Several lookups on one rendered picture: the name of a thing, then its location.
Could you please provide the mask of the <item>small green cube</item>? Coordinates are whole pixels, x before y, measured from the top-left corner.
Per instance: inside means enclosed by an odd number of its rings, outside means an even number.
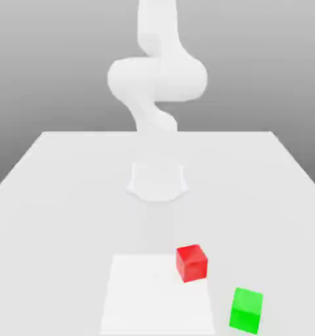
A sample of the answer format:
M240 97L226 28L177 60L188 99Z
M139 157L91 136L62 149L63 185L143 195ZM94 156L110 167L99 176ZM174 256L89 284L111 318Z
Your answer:
M229 326L256 335L262 308L262 293L237 287L232 301Z

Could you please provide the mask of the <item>small red cube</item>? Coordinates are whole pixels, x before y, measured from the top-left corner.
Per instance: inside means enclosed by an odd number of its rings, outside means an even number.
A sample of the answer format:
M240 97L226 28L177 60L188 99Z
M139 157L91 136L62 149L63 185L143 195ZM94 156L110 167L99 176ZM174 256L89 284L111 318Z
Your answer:
M184 283L207 277L208 258L198 244L178 247L176 268Z

